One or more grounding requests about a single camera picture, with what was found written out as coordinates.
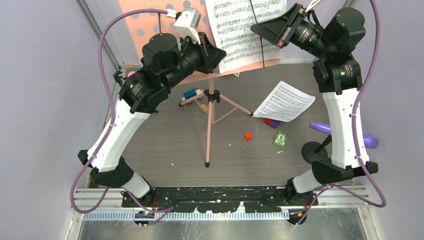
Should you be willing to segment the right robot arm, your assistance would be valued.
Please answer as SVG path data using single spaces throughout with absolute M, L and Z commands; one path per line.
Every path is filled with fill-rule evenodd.
M 360 64 L 353 50 L 365 36 L 365 17 L 351 7 L 339 9 L 327 26 L 314 10 L 294 4 L 283 15 L 253 24 L 251 30 L 284 48 L 293 44 L 315 57 L 313 76 L 328 111 L 331 134 L 325 143 L 310 141 L 301 150 L 310 163 L 307 172 L 289 179 L 285 198 L 299 205 L 313 190 L 378 172 L 364 143 L 358 96 L 364 91 Z M 325 151 L 332 145 L 332 153 Z

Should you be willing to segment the sheet music page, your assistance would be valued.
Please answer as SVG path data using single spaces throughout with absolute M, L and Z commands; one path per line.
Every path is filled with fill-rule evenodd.
M 218 65 L 220 74 L 283 58 L 280 49 L 252 32 L 251 26 L 281 16 L 286 0 L 207 0 L 205 5 L 215 45 L 226 52 Z
M 290 122 L 307 110 L 316 97 L 280 81 L 254 111 L 255 118 Z

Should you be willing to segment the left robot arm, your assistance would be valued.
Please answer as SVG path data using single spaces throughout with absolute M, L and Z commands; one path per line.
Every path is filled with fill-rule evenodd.
M 149 183 L 126 163 L 122 154 L 140 125 L 169 97 L 171 89 L 194 72 L 211 74 L 226 57 L 225 50 L 209 41 L 204 32 L 200 41 L 189 36 L 177 39 L 170 33 L 154 35 L 142 47 L 142 68 L 122 84 L 115 104 L 111 132 L 104 130 L 96 143 L 81 150 L 78 158 L 91 168 L 96 184 L 123 188 L 141 207 L 153 202 Z

